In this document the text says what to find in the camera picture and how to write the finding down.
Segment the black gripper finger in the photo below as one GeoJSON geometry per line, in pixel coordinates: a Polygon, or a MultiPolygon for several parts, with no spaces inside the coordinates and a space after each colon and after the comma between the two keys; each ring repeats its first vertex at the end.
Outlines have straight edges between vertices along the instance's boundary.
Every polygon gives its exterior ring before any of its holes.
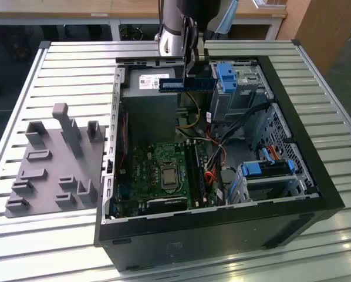
{"type": "Polygon", "coordinates": [[[198,42],[198,26],[195,20],[190,17],[184,17],[184,79],[193,76],[193,67],[195,65],[195,48],[198,42]]]}
{"type": "Polygon", "coordinates": [[[197,78],[210,78],[211,68],[209,62],[208,49],[205,48],[204,34],[198,34],[198,62],[197,62],[197,78]]]}

